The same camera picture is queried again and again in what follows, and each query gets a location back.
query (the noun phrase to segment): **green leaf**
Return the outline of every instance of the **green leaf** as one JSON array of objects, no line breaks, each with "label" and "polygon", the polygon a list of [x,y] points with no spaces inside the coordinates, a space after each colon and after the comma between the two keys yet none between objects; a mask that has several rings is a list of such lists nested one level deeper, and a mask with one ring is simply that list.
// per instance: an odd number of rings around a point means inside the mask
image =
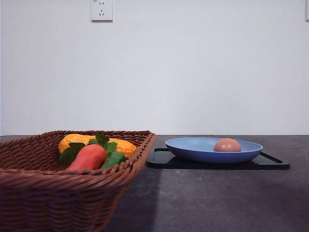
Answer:
[{"label": "green leaf", "polygon": [[111,157],[116,158],[119,160],[119,163],[126,161],[126,156],[123,152],[120,151],[114,151],[111,153]]},{"label": "green leaf", "polygon": [[90,139],[88,145],[92,145],[92,144],[98,144],[98,140]]},{"label": "green leaf", "polygon": [[76,148],[68,147],[63,152],[61,152],[59,157],[60,163],[73,163],[79,150]]},{"label": "green leaf", "polygon": [[118,143],[110,142],[105,145],[106,152],[110,155],[117,147]]},{"label": "green leaf", "polygon": [[107,136],[96,132],[96,140],[98,141],[98,144],[100,144],[102,147],[105,147],[105,145],[108,143],[108,141],[110,140]]},{"label": "green leaf", "polygon": [[76,149],[82,149],[85,144],[84,143],[69,143],[70,147],[76,148]]},{"label": "green leaf", "polygon": [[85,146],[84,143],[69,143],[70,147],[67,147],[61,152],[59,157],[60,163],[73,163],[78,152]]},{"label": "green leaf", "polygon": [[117,158],[109,157],[107,162],[101,167],[101,169],[113,167],[118,164],[118,161],[119,160]]},{"label": "green leaf", "polygon": [[124,162],[124,161],[126,161],[126,156],[124,155],[124,153],[122,153],[120,151],[114,151],[107,158],[107,162],[105,164],[103,164],[101,169],[113,167],[113,166],[115,166],[115,165],[117,165],[121,162]]}]

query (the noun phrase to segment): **gray tabletop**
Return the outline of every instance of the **gray tabletop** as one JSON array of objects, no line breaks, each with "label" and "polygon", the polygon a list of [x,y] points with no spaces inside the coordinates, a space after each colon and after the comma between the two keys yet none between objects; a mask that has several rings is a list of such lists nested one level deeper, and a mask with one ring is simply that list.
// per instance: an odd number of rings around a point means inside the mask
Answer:
[{"label": "gray tabletop", "polygon": [[[159,135],[154,146],[175,137],[185,136]],[[105,232],[308,232],[309,135],[228,137],[263,145],[291,169],[144,167]]]}]

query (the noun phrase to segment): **white outlet plate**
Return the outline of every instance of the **white outlet plate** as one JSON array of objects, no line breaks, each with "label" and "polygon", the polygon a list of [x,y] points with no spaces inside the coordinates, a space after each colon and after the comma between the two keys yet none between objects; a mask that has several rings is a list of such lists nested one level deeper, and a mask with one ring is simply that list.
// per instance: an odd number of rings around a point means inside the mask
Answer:
[{"label": "white outlet plate", "polygon": [[91,0],[92,22],[112,22],[112,0]]}]

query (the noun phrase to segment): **wicker basket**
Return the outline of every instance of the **wicker basket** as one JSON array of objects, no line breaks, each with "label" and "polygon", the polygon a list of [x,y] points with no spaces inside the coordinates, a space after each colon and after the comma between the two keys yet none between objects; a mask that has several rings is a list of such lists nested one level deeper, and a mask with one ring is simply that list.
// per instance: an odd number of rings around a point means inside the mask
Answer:
[{"label": "wicker basket", "polygon": [[58,144],[67,134],[52,131],[0,143],[0,231],[102,231],[129,183],[146,162],[156,135],[150,131],[102,131],[137,146],[112,168],[64,171]]}]

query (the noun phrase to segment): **yellow corn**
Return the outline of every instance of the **yellow corn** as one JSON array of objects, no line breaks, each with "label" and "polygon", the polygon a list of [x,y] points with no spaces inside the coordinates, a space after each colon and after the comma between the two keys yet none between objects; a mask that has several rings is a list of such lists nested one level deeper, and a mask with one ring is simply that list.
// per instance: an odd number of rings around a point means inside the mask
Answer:
[{"label": "yellow corn", "polygon": [[[89,140],[95,138],[96,137],[94,135],[68,134],[59,143],[58,146],[59,152],[61,153],[67,147],[69,147],[70,146],[69,143],[84,143],[85,145],[88,145]],[[116,151],[123,152],[127,158],[132,156],[132,154],[136,149],[134,144],[126,140],[111,138],[109,142],[116,142],[117,143]]]},{"label": "yellow corn", "polygon": [[130,143],[129,141],[126,140],[121,140],[121,139],[110,139],[109,142],[116,142],[118,143],[116,147],[116,151],[123,152],[124,155],[128,158],[133,155],[136,147],[134,144]]},{"label": "yellow corn", "polygon": [[84,143],[88,145],[90,139],[95,139],[94,135],[82,135],[82,134],[68,134],[59,143],[59,151],[63,152],[70,145],[69,143]]}]

